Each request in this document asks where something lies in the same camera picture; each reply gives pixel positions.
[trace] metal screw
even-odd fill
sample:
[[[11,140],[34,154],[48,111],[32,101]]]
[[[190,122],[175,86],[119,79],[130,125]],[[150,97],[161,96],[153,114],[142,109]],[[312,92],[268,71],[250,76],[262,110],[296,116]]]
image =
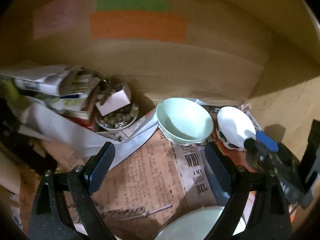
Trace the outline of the metal screw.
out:
[[[75,171],[76,172],[80,172],[80,171],[82,171],[82,169],[83,169],[82,165],[78,165],[78,166],[75,167]]]
[[[242,165],[237,166],[237,170],[240,172],[245,172],[245,167]]]
[[[47,170],[47,171],[44,173],[44,175],[45,175],[46,177],[48,177],[50,174],[51,174],[51,171],[50,171],[50,170]]]
[[[275,171],[270,170],[270,171],[269,171],[269,175],[270,175],[271,177],[274,177],[274,176],[276,175],[276,173],[275,173]]]

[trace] pink sticky note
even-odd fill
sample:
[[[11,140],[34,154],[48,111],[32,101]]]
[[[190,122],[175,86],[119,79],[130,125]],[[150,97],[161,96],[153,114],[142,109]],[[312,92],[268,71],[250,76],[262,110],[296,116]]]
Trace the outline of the pink sticky note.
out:
[[[51,36],[77,24],[78,0],[54,0],[33,12],[33,39]]]

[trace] black and white object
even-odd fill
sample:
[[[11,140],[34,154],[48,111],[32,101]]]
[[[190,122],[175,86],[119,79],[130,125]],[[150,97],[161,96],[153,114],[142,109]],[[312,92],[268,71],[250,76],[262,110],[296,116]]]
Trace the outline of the black and white object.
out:
[[[225,106],[217,114],[217,136],[225,147],[231,150],[244,150],[244,141],[256,139],[256,131],[250,118],[241,110]]]

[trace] orange sticky note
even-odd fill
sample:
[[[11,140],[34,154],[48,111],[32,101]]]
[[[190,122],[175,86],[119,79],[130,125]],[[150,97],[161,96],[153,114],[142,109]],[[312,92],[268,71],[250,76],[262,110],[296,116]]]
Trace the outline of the orange sticky note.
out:
[[[99,11],[90,14],[91,39],[145,39],[182,43],[187,19],[164,12]]]

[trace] white bowl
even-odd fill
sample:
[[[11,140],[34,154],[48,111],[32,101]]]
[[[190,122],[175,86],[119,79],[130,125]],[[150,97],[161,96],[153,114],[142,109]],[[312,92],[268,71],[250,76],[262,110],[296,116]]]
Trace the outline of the white bowl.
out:
[[[212,206],[192,211],[165,227],[155,240],[202,240],[220,217],[224,207]],[[240,218],[234,235],[244,231],[245,222]]]

